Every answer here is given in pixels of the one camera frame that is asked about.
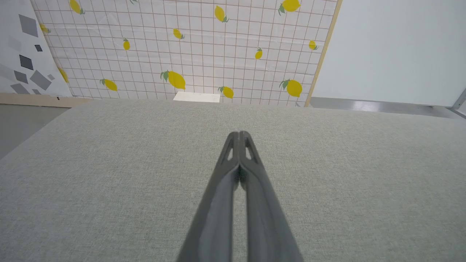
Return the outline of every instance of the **gray fabric surface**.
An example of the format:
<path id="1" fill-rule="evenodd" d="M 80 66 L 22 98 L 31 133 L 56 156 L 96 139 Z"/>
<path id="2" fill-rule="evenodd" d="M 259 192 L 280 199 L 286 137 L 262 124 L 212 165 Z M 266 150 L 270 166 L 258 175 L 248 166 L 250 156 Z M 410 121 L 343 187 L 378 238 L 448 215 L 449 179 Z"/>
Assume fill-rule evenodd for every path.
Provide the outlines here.
<path id="1" fill-rule="evenodd" d="M 96 101 L 0 160 L 0 261 L 174 261 L 226 136 L 251 133 L 306 261 L 466 261 L 466 125 Z M 234 260 L 246 260 L 245 193 Z"/>

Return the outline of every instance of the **white backdrop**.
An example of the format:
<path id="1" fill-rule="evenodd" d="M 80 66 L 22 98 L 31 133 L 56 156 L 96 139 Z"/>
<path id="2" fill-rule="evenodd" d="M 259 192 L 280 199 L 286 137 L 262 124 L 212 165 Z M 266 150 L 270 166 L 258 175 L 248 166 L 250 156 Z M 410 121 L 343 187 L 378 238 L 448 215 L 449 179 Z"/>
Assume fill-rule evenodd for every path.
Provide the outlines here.
<path id="1" fill-rule="evenodd" d="M 0 32 L 0 93 L 72 96 L 29 0 L 0 0 Z"/>
<path id="2" fill-rule="evenodd" d="M 458 111 L 466 115 L 466 103 L 462 104 L 459 108 Z"/>
<path id="3" fill-rule="evenodd" d="M 466 87 L 466 1 L 343 0 L 313 97 L 452 106 Z"/>

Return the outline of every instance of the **grid pattern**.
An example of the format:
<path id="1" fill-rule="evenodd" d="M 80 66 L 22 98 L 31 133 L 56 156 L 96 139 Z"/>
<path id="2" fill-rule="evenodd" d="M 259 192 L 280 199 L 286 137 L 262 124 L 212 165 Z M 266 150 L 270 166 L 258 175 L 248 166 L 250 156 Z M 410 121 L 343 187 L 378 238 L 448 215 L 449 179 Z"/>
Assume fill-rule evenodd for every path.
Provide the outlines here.
<path id="1" fill-rule="evenodd" d="M 282 106 L 304 106 L 336 7 L 336 0 L 302 0 L 280 15 L 282 0 L 77 2 L 84 14 L 71 10 L 69 0 L 32 1 L 39 22 L 51 29 L 46 40 L 74 96 L 173 99 L 183 90 L 160 79 L 169 70 L 182 75 L 184 91 L 219 93 L 227 86 L 234 96 L 222 94 L 223 103 Z M 216 6 L 228 22 L 216 18 Z M 255 59 L 258 48 L 263 54 Z M 301 84 L 299 97 L 280 87 L 287 79 Z"/>

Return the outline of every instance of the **wooden frame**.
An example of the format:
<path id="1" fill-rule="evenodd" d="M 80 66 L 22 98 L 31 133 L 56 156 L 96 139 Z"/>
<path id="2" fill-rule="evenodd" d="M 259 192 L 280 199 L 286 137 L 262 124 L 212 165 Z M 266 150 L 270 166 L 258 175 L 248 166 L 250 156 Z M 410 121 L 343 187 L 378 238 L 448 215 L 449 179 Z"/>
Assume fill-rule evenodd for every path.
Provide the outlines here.
<path id="1" fill-rule="evenodd" d="M 309 107 L 309 103 L 311 102 L 312 92 L 314 92 L 315 83 L 317 82 L 317 78 L 319 77 L 319 72 L 323 64 L 323 59 L 325 58 L 325 54 L 327 53 L 327 48 L 329 47 L 330 38 L 332 38 L 333 28 L 335 27 L 336 19 L 338 17 L 338 13 L 340 12 L 342 2 L 343 0 L 338 0 L 338 2 L 336 3 L 335 13 L 333 14 L 333 19 L 332 23 L 330 24 L 329 33 L 327 34 L 327 38 L 325 39 L 325 44 L 323 46 L 321 58 L 319 59 L 319 64 L 317 65 L 317 70 L 315 71 L 314 79 L 312 80 L 311 90 L 309 90 L 308 98 L 306 99 L 304 107 Z"/>
<path id="2" fill-rule="evenodd" d="M 72 108 L 82 103 L 87 103 L 89 101 L 92 100 L 77 97 L 51 97 L 48 95 L 21 95 L 0 93 L 0 104 L 19 104 Z"/>

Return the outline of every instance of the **yellow lemon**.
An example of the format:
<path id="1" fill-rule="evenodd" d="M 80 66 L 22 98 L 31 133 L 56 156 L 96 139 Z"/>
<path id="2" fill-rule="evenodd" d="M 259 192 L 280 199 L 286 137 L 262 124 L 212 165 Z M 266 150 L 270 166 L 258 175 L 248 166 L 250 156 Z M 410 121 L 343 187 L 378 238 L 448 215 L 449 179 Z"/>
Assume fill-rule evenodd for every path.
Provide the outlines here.
<path id="1" fill-rule="evenodd" d="M 261 57 L 262 57 L 262 49 L 259 48 L 259 49 L 257 49 L 256 59 L 260 59 Z"/>
<path id="2" fill-rule="evenodd" d="M 215 17 L 217 17 L 217 19 L 222 23 L 226 23 L 229 20 L 225 16 L 225 12 L 223 11 L 223 9 L 221 7 L 219 7 L 219 6 L 216 6 L 216 8 L 215 8 Z"/>
<path id="3" fill-rule="evenodd" d="M 176 38 L 178 39 L 183 39 L 185 36 L 180 33 L 178 29 L 173 29 L 173 35 L 175 35 Z"/>
<path id="4" fill-rule="evenodd" d="M 278 14 L 281 15 L 281 13 L 285 13 L 285 10 L 288 12 L 294 12 L 300 6 L 301 4 L 299 3 L 299 0 L 284 0 L 278 8 Z"/>
<path id="5" fill-rule="evenodd" d="M 185 79 L 178 73 L 173 71 L 165 71 L 160 73 L 160 79 L 162 77 L 165 79 L 165 82 L 168 80 L 172 86 L 178 89 L 185 89 Z"/>
<path id="6" fill-rule="evenodd" d="M 317 50 L 319 47 L 315 44 L 315 42 L 314 42 L 313 40 L 311 40 L 311 41 L 309 42 L 309 48 L 310 48 L 311 50 Z"/>
<path id="7" fill-rule="evenodd" d="M 223 94 L 225 95 L 225 97 L 228 97 L 228 98 L 231 98 L 233 99 L 233 90 L 227 86 L 221 86 L 219 87 L 218 89 L 220 92 L 223 92 Z"/>
<path id="8" fill-rule="evenodd" d="M 302 86 L 301 84 L 296 81 L 296 80 L 283 80 L 280 83 L 280 86 L 283 87 L 283 89 L 287 89 L 287 92 L 290 94 L 292 97 L 299 97 L 299 95 L 302 92 Z"/>
<path id="9" fill-rule="evenodd" d="M 111 80 L 108 80 L 108 79 L 101 79 L 100 80 L 100 83 L 103 84 L 104 86 L 106 86 L 108 89 L 112 90 L 112 91 L 117 91 L 117 85 L 111 81 Z"/>
<path id="10" fill-rule="evenodd" d="M 39 24 L 39 26 L 41 27 L 42 32 L 46 34 L 51 32 L 44 24 Z"/>
<path id="11" fill-rule="evenodd" d="M 75 11 L 76 13 L 78 14 L 85 14 L 86 11 L 84 11 L 78 4 L 78 2 L 76 2 L 76 0 L 70 0 L 69 1 L 69 6 L 71 7 L 71 9 L 73 11 Z"/>
<path id="12" fill-rule="evenodd" d="M 130 49 L 130 42 L 128 41 L 128 39 L 126 38 L 123 38 L 123 48 L 125 50 L 129 50 Z"/>
<path id="13" fill-rule="evenodd" d="M 68 75 L 66 74 L 66 72 L 61 68 L 58 68 L 58 71 L 60 71 L 60 74 L 62 75 L 63 79 L 65 79 L 65 82 L 69 83 Z"/>

